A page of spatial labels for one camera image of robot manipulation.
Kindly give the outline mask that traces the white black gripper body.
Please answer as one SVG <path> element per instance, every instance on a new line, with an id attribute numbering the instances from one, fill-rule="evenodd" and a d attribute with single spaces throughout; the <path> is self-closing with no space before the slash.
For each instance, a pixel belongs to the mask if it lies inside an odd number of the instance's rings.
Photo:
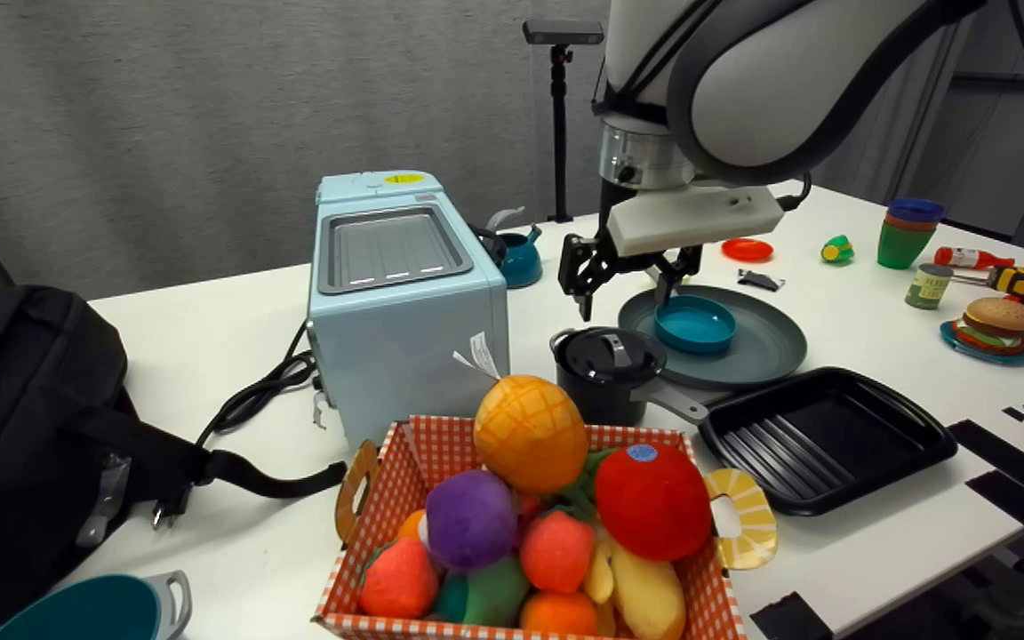
<path id="1" fill-rule="evenodd" d="M 766 234 L 778 220 L 781 208 L 762 185 L 690 185 L 617 202 L 600 232 L 611 259 L 640 259 L 736 234 Z"/>

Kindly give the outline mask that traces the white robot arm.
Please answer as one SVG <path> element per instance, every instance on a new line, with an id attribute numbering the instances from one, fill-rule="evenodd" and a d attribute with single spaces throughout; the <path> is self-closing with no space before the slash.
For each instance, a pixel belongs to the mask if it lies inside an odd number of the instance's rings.
<path id="1" fill-rule="evenodd" d="M 659 271 L 669 295 L 703 244 L 762 234 L 939 29 L 986 0 L 607 0 L 600 209 L 561 244 L 560 285 L 591 317 L 595 291 Z"/>

